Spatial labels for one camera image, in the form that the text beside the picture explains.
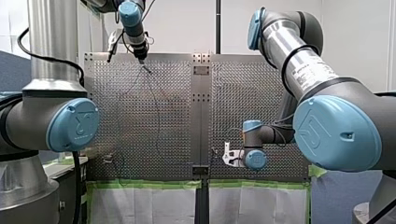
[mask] vertical metal bar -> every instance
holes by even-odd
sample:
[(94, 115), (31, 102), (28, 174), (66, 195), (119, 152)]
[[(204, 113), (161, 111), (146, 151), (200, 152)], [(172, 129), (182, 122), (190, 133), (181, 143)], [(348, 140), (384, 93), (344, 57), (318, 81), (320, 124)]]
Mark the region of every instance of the vertical metal bar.
[(216, 54), (221, 54), (221, 0), (216, 0)]
[(194, 165), (201, 165), (201, 102), (198, 102), (201, 76), (196, 76), (193, 72), (193, 67), (200, 63), (201, 54), (193, 54), (191, 67), (191, 162)]

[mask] green tape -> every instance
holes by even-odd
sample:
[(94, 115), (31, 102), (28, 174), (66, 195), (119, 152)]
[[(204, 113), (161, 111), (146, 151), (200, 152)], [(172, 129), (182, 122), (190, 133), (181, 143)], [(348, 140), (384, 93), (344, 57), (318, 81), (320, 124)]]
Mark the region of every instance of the green tape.
[(198, 189), (200, 181), (148, 181), (116, 179), (108, 181), (87, 182), (91, 189)]
[(327, 170), (317, 167), (314, 164), (309, 165), (308, 169), (309, 169), (309, 172), (308, 172), (309, 176), (314, 176), (316, 178), (320, 178), (321, 176), (323, 176), (327, 173)]
[(229, 189), (255, 187), (268, 189), (309, 189), (309, 183), (288, 183), (264, 180), (210, 180), (210, 188)]

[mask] black cable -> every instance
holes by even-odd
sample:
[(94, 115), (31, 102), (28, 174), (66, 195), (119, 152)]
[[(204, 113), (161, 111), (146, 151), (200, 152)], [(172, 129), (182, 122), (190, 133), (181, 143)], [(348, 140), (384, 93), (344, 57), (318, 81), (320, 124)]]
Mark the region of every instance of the black cable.
[(125, 46), (125, 48), (126, 48), (126, 52), (127, 52), (127, 53), (130, 52), (130, 53), (134, 54), (134, 52), (131, 51), (131, 50), (129, 49), (129, 47), (131, 47), (131, 45), (129, 45), (129, 47), (126, 45), (126, 43), (125, 43), (125, 38), (124, 38), (123, 35), (122, 35), (122, 42), (123, 42), (123, 44), (124, 44), (124, 46)]
[(119, 9), (117, 8), (117, 4), (116, 2), (114, 2), (114, 0), (111, 1), (113, 3), (113, 7), (116, 10), (114, 12), (114, 20), (116, 21), (116, 24), (119, 24), (120, 22), (120, 13), (119, 13)]
[(76, 175), (76, 203), (75, 212), (73, 217), (73, 224), (78, 224), (79, 211), (81, 207), (81, 167), (79, 166), (79, 157), (76, 151), (72, 152), (73, 161), (75, 164), (75, 175)]
[(367, 224), (375, 224), (379, 221), (384, 215), (386, 215), (390, 210), (392, 210), (396, 206), (396, 199), (390, 202), (386, 207), (384, 207), (378, 214), (376, 214), (372, 219), (367, 222)]
[(23, 37), (29, 32), (29, 27), (26, 28), (26, 30), (24, 30), (22, 32), (22, 34), (20, 36), (18, 36), (18, 45), (20, 46), (21, 50), (23, 52), (25, 52), (26, 54), (35, 57), (37, 59), (41, 59), (50, 63), (65, 63), (67, 65), (70, 65), (74, 68), (76, 68), (79, 72), (80, 72), (80, 77), (79, 77), (79, 83), (81, 84), (81, 86), (84, 86), (84, 70), (77, 64), (77, 63), (73, 63), (67, 60), (62, 60), (62, 59), (57, 59), (57, 58), (53, 58), (53, 57), (48, 57), (48, 56), (41, 56), (38, 54), (34, 54), (32, 52), (30, 52), (28, 49), (26, 49), (23, 44), (22, 44), (22, 39)]
[(156, 108), (156, 112), (157, 112), (157, 133), (156, 133), (156, 140), (155, 140), (155, 149), (157, 154), (162, 158), (163, 162), (168, 164), (168, 165), (186, 165), (186, 164), (192, 164), (192, 162), (168, 162), (166, 160), (166, 158), (163, 156), (163, 154), (161, 153), (158, 145), (159, 145), (159, 141), (160, 141), (160, 134), (161, 134), (161, 115), (160, 115), (160, 108), (158, 107), (158, 101), (157, 101), (157, 97), (155, 96), (152, 88), (151, 88), (151, 84), (149, 83), (149, 72), (146, 75), (146, 80), (148, 83), (148, 89), (152, 95), (152, 98), (154, 100), (154, 104), (155, 104), (155, 108)]
[(145, 18), (147, 17), (147, 15), (149, 14), (149, 11), (151, 10), (152, 5), (155, 3), (156, 0), (152, 0), (152, 2), (149, 4), (148, 10), (146, 11), (146, 14), (143, 16), (142, 21), (145, 20)]

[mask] perforated metal board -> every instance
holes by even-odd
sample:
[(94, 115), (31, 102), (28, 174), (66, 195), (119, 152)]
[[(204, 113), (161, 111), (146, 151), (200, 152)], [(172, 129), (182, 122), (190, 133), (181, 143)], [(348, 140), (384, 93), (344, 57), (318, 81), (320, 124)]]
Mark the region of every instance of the perforated metal board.
[(189, 180), (192, 164), (210, 164), (210, 178), (306, 181), (308, 163), (293, 145), (265, 146), (269, 163), (258, 173), (223, 164), (225, 140), (242, 146), (240, 134), (227, 131), (246, 119), (275, 120), (283, 87), (261, 56), (207, 57), (203, 64), (188, 54), (150, 54), (148, 74), (130, 54), (111, 63), (106, 53), (86, 54), (86, 89), (101, 113), (90, 180)]
[(151, 54), (151, 73), (131, 54), (106, 60), (85, 55), (86, 88), (101, 120), (88, 178), (192, 179), (191, 55)]
[(280, 74), (262, 56), (213, 55), (210, 178), (307, 180), (308, 162), (296, 145), (263, 146), (268, 164), (259, 172), (226, 166), (221, 159), (225, 141), (232, 150), (242, 147), (240, 132), (231, 128), (242, 128), (247, 119), (277, 119), (283, 90)]

